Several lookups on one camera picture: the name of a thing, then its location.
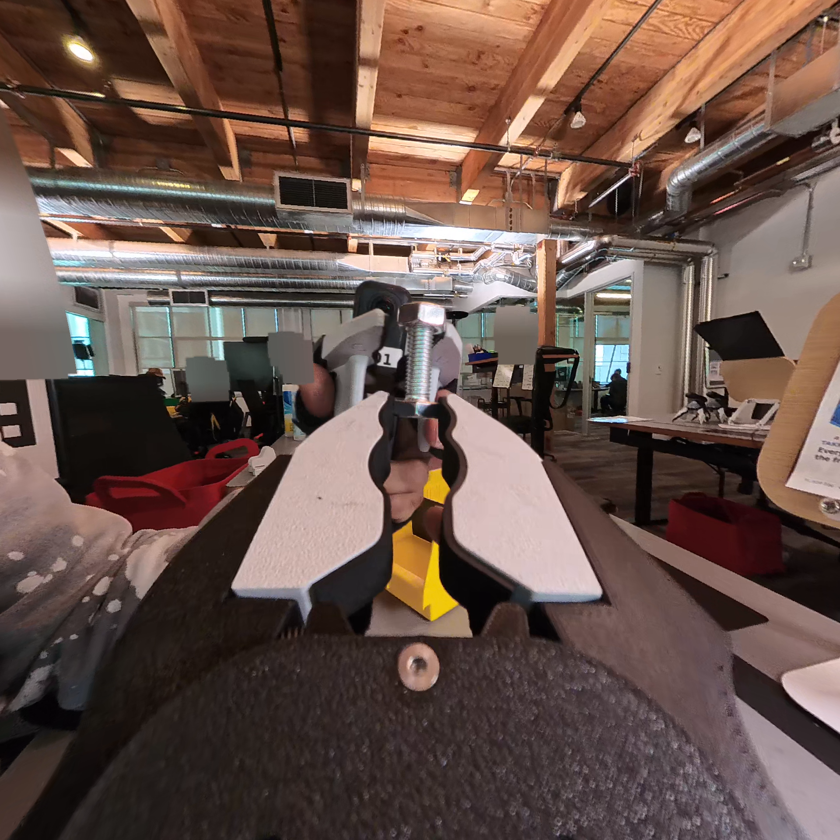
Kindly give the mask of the person's left forearm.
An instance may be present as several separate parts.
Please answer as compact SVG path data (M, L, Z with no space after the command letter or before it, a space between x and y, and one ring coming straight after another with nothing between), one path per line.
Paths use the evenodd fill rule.
M70 500L1 445L2 717L50 698L82 711L140 602L197 530L132 530Z

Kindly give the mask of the black office chair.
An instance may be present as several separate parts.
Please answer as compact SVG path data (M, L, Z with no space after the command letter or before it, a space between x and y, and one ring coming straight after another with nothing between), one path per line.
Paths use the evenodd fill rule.
M102 476L139 477L193 458L146 376L47 380L58 482L83 503Z
M532 399L528 395L509 394L502 398L498 390L490 397L490 415L523 440L532 427Z

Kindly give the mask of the black ceiling pipe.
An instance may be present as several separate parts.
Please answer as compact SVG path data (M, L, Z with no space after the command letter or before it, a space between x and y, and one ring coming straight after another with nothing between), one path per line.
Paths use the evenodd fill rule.
M439 145L446 148L485 152L489 154L515 154L518 156L540 158L546 161L598 165L624 170L630 170L634 166L632 162L603 159L585 156L582 154L567 154L556 150L537 149L522 145L480 143L476 141L453 140L424 134L408 134L378 129L361 129L332 123L307 122L282 117L273 117L270 115L256 114L252 112L237 112L218 108L195 108L145 99L107 97L96 92L73 91L57 89L54 87L38 87L16 82L2 81L1 92L10 93L20 98L49 98L68 102L84 102L103 107L125 107L127 109L141 109L153 112L170 113L189 118L252 123L284 129L306 130L311 133L342 134L349 137L360 137L368 140L391 140L407 144Z

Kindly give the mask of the wooden document stand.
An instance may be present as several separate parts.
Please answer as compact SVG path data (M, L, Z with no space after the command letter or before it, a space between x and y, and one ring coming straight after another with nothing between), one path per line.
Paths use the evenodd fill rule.
M759 456L761 488L778 508L806 522L839 529L839 499L823 498L788 488L817 409L833 380L839 384L839 296L816 315L780 408Z

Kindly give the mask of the tall black standing desk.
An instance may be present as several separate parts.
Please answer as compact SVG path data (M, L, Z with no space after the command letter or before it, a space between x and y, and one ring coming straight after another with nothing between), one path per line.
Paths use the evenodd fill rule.
M564 390L559 409L566 406L580 364L580 354L572 348L540 345L535 353L532 370L532 414L530 425L531 448L542 458L555 459L545 451L546 433L553 431L552 394L556 384L557 363L567 363Z

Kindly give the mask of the dark computer monitor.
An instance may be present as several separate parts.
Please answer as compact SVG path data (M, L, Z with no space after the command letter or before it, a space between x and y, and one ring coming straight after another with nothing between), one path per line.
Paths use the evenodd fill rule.
M268 354L267 337L225 341L223 351L230 390L242 391L245 382L253 382L259 392L271 388L274 370Z

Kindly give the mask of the dark red storage bin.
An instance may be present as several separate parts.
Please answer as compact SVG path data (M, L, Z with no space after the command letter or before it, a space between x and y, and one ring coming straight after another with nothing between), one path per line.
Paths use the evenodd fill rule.
M732 500L699 492L671 500L665 537L742 576L785 571L781 520Z

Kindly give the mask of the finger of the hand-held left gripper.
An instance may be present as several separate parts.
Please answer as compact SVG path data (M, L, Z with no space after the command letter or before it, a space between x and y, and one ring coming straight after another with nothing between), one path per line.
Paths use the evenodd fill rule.
M321 357L328 368L340 368L355 355L367 359L383 346L385 312L373 309L348 322L322 339Z
M446 322L436 340L437 388L456 388L463 363L463 341L456 326Z

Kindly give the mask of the large silver air duct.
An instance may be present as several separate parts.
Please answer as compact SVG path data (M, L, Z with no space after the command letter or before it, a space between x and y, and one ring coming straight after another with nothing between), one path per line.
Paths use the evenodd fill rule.
M528 209L366 196L364 201L355 199L350 210L334 211L279 206L271 185L74 167L25 170L38 210L48 217L506 245L534 245L552 235L549 216Z

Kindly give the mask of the yellow plastic bin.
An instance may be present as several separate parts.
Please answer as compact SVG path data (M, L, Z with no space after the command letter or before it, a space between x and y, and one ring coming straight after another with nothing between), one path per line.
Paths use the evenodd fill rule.
M442 470L433 469L423 491L423 504L393 534L392 578L386 589L428 621L436 621L458 606L441 582L439 546L425 521L427 510L441 508L448 492Z

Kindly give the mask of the wooden desk with black legs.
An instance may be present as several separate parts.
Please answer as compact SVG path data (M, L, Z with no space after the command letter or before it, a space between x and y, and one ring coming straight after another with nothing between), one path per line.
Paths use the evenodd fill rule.
M764 498L758 482L758 459L766 433L628 416L595 417L588 424L607 426L610 442L636 450L633 523L638 527L666 522L652 518L655 454L689 459L713 468L718 475L719 497L725 492L726 475L733 475L739 478L738 493L747 496L758 491L759 498Z

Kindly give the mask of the silver hex bolt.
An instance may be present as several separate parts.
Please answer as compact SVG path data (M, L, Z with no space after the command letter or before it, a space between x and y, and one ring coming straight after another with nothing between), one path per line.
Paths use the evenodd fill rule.
M400 307L397 323L405 335L405 401L431 403L437 383L432 354L436 337L445 331L445 308L430 302L407 303Z

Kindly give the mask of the bent silver air duct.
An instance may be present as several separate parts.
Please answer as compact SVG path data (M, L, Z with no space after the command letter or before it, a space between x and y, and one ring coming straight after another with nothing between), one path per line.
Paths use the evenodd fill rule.
M731 131L671 173L666 184L665 214L685 215L697 184L735 165L772 140L800 137L837 118L838 113L838 90L813 101L794 102L792 108L778 98L773 99L763 115Z

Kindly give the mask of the ceiling vent grille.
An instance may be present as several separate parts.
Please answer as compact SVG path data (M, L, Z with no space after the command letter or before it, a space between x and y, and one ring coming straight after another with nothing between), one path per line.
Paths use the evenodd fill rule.
M352 187L348 178L275 171L273 186L278 212L353 214Z

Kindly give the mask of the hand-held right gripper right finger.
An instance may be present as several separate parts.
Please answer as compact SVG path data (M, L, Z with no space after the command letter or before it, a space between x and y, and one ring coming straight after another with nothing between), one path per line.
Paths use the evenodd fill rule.
M440 402L438 433L448 485L439 572L469 623L511 602L597 603L600 583L543 459L457 395Z

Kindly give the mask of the white tablet device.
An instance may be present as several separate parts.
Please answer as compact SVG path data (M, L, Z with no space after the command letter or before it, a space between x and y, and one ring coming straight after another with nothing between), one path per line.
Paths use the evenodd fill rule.
M770 427L781 401L751 398L736 406L728 406L719 428L728 431L757 432Z

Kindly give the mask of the white instruction sheet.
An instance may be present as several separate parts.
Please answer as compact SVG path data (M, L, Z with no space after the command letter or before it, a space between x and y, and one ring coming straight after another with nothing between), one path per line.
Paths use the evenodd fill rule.
M839 499L839 384L828 386L785 485L815 496Z

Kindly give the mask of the white blue wipes canister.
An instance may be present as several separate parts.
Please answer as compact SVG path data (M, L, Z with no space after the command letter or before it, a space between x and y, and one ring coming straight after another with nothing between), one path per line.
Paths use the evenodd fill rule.
M298 423L298 385L282 386L282 412L284 435L296 442L304 440L307 434Z

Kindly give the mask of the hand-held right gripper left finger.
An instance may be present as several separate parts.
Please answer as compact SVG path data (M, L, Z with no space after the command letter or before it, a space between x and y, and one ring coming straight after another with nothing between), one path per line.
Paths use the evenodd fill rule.
M351 616L392 576L393 399L377 392L297 448L231 584L244 599L319 603Z

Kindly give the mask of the person's left hand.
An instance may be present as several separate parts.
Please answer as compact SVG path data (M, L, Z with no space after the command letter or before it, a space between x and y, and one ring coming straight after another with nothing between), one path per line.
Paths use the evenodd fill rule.
M312 382L299 385L296 396L297 425L305 434L313 433L333 417L333 375L323 364L314 362L312 377ZM384 483L395 526L405 523L419 509L429 472L442 465L442 460L432 452L443 447L438 435L438 421L428 419L423 422L423 435L429 450L421 449L418 431L418 423L407 418L401 418L396 427L391 471Z

